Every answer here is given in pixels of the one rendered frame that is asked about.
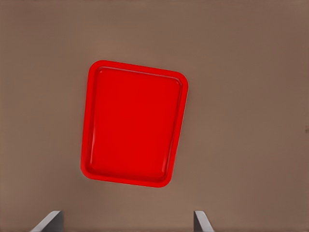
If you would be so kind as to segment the red rectangular plastic tray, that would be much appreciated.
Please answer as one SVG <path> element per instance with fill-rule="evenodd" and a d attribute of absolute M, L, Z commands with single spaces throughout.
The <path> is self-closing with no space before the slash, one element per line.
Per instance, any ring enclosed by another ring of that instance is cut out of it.
<path fill-rule="evenodd" d="M 187 99 L 180 72 L 99 60 L 88 72 L 81 171 L 161 188 L 172 179 Z"/>

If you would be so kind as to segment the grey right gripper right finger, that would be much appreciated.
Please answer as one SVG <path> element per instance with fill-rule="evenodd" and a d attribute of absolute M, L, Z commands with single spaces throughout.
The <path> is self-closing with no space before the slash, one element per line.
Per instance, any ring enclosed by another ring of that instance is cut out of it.
<path fill-rule="evenodd" d="M 194 211 L 194 232 L 214 232 L 204 211 Z"/>

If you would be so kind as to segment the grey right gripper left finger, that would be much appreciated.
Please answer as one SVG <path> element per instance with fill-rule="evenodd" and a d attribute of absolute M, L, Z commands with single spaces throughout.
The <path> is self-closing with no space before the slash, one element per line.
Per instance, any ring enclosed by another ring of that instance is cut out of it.
<path fill-rule="evenodd" d="M 63 231 L 64 231 L 63 211 L 52 211 L 29 232 L 63 232 Z"/>

